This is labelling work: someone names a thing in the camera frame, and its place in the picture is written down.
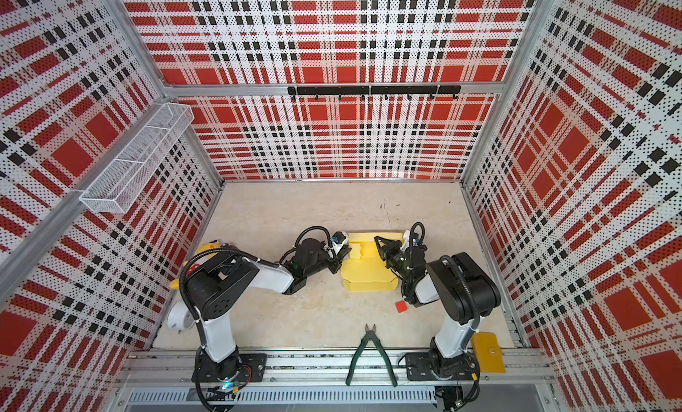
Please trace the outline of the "yellow paper box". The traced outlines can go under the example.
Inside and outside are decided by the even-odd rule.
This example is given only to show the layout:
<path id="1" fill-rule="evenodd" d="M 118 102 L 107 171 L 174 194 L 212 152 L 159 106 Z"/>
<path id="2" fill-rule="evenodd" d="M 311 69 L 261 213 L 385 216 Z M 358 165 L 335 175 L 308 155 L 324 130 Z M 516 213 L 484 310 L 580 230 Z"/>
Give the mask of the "yellow paper box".
<path id="1" fill-rule="evenodd" d="M 376 236 L 399 243 L 404 240 L 400 232 L 350 233 L 351 252 L 340 269 L 343 285 L 350 292 L 394 291 L 399 285 L 399 278 L 379 257 Z"/>

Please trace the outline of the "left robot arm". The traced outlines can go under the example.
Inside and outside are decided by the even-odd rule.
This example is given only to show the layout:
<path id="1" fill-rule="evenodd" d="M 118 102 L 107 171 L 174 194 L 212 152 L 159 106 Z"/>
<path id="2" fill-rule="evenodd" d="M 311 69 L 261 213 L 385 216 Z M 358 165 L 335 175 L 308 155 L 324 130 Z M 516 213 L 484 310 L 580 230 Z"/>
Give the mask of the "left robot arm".
<path id="1" fill-rule="evenodd" d="M 351 250 L 347 233 L 331 234 L 325 227 L 312 226 L 299 234 L 278 262 L 227 243 L 188 259 L 178 276 L 178 290 L 200 337 L 192 381 L 232 384 L 243 370 L 254 371 L 240 358 L 230 318 L 247 289 L 293 295 L 323 270 L 335 275 Z"/>

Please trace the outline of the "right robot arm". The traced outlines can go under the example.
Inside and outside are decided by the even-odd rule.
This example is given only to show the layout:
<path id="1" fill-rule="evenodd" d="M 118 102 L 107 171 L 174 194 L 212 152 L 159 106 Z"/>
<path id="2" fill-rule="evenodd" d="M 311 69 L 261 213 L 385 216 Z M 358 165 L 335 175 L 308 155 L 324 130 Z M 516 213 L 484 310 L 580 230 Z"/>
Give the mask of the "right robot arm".
<path id="1" fill-rule="evenodd" d="M 426 354 L 409 353 L 410 380 L 477 378 L 480 366 L 468 346 L 482 321 L 501 305 L 497 284 L 462 252 L 426 260 L 426 229 L 416 222 L 401 241 L 374 238 L 385 267 L 401 282 L 402 300 L 414 307 L 439 301 L 445 318 Z"/>

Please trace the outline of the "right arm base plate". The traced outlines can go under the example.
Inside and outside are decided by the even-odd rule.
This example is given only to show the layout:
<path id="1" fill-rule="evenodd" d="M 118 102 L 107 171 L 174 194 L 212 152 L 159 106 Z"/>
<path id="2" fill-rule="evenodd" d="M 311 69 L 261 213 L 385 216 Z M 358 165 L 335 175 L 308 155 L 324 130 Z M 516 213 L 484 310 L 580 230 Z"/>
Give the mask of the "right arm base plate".
<path id="1" fill-rule="evenodd" d="M 480 377 L 476 357 L 463 353 L 444 358 L 437 350 L 427 353 L 407 353 L 406 372 L 410 381 L 475 381 Z"/>

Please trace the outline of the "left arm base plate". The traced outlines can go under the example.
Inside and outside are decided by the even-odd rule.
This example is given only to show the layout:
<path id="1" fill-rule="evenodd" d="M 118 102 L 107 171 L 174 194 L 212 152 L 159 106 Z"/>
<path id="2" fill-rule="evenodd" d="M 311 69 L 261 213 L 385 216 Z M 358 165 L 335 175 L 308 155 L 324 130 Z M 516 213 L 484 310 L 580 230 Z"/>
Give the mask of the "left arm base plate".
<path id="1" fill-rule="evenodd" d="M 193 382 L 200 384 L 228 383 L 231 386 L 261 382 L 266 368 L 267 356 L 264 353 L 239 354 L 234 352 L 222 362 L 214 362 L 200 351 L 195 358 Z"/>

